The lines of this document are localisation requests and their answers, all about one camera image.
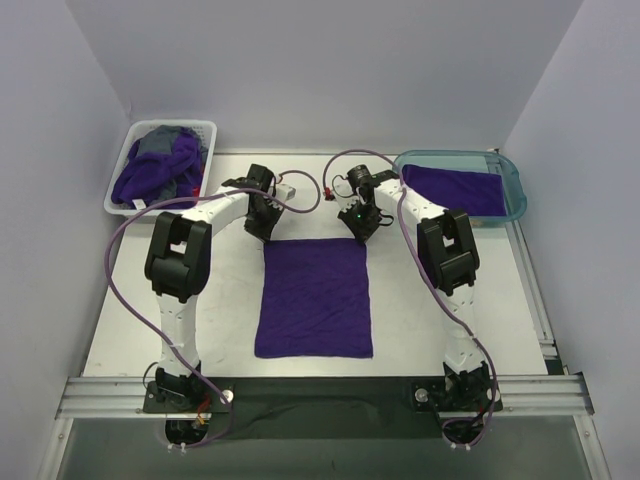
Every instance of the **gray wall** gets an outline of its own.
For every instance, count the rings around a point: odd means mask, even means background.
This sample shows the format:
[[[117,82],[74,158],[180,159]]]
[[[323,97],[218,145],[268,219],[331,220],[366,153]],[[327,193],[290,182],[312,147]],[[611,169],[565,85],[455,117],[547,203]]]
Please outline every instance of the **gray wall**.
[[[35,478],[97,318],[102,198],[126,131],[62,0],[9,2],[0,28],[0,478]]]
[[[585,0],[506,144],[545,302],[616,479],[640,471],[640,3]]]
[[[219,146],[502,145],[581,0],[68,0],[134,118]]]

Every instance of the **white table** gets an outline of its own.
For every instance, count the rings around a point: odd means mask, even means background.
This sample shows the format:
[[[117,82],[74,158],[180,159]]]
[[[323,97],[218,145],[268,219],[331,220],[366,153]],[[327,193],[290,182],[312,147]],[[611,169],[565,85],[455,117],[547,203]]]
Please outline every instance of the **white table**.
[[[303,169],[320,181],[328,155],[216,155],[210,190],[246,174],[251,163],[274,172]],[[372,172],[387,169],[379,159],[348,157],[334,163],[329,180],[360,163]],[[308,179],[287,176],[297,189],[294,205],[311,205]],[[285,212],[274,240],[351,237],[336,218],[337,204],[322,202],[308,215]],[[114,281],[123,295],[159,325],[159,312],[143,266],[151,224],[130,226],[117,255]],[[507,232],[475,229],[480,255],[476,284],[478,337],[493,357],[498,374],[546,374],[544,359]],[[197,344],[208,376],[411,376],[441,375],[445,335],[442,314],[421,282],[397,227],[379,229],[367,243],[372,316],[372,359],[293,357],[260,359],[253,353],[264,282],[262,244],[239,220],[213,240],[209,283],[197,311]],[[142,376],[160,356],[161,340],[107,292],[84,376]]]

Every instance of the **white plastic laundry basket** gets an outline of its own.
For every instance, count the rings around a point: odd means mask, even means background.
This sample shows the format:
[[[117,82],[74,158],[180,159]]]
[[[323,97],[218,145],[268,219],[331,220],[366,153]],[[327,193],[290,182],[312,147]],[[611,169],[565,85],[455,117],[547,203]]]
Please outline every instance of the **white plastic laundry basket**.
[[[129,162],[129,160],[127,159],[127,155],[129,153],[129,150],[131,150],[131,146],[133,145],[133,143],[161,125],[189,127],[198,134],[202,145],[207,147],[208,153],[204,164],[202,185],[200,185],[200,195],[205,194],[207,181],[209,180],[209,169],[211,168],[213,158],[213,147],[215,146],[216,133],[218,132],[216,124],[204,120],[144,120],[131,125],[131,128],[129,128],[129,133],[127,133],[127,138],[124,141],[124,145],[122,145],[122,150],[120,150],[120,156],[118,157],[118,162],[116,163],[116,168],[113,171],[111,182],[109,183],[109,188],[107,189],[107,196],[104,198],[104,209],[107,212],[113,215],[124,215],[125,217],[130,217],[137,212],[136,209],[129,207],[129,205],[118,205],[113,203],[111,201],[111,192],[113,192],[113,186],[120,176],[120,173],[122,173],[122,170]],[[157,217],[163,211],[165,210],[153,210],[146,216]]]

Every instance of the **purple cloth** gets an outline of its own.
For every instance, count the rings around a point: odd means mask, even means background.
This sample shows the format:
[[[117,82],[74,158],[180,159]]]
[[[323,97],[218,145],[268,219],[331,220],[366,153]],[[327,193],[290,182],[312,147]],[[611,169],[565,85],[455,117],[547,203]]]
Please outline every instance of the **purple cloth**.
[[[171,153],[144,152],[138,155],[140,140],[129,150],[129,163],[116,180],[111,194],[113,203],[133,206],[140,198],[147,205],[156,200],[170,180],[176,182],[176,197],[191,197],[202,184],[202,153],[197,137],[184,129],[175,139]],[[183,202],[167,208],[189,208]]]
[[[405,165],[402,174],[407,185],[443,207],[461,208],[472,217],[507,215],[500,175],[416,165]]]
[[[367,250],[350,238],[264,246],[256,357],[373,357]]]

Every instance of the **folded purple cloth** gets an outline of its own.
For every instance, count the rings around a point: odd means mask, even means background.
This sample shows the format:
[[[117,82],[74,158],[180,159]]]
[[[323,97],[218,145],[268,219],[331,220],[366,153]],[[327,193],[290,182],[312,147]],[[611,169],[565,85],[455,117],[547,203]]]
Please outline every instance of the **folded purple cloth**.
[[[255,354],[371,358],[367,250],[350,238],[264,246]]]
[[[458,172],[405,165],[407,185],[424,198],[447,208],[461,208],[473,217],[504,217],[502,178],[493,173]]]
[[[176,182],[176,197],[191,197],[193,189],[202,184],[202,154],[200,142],[188,129],[177,135],[170,153],[146,151],[138,154],[140,140],[129,151],[129,163],[116,180],[111,194],[113,203],[133,206],[142,199],[147,205],[156,200],[170,180]],[[168,208],[189,208],[193,202]]]

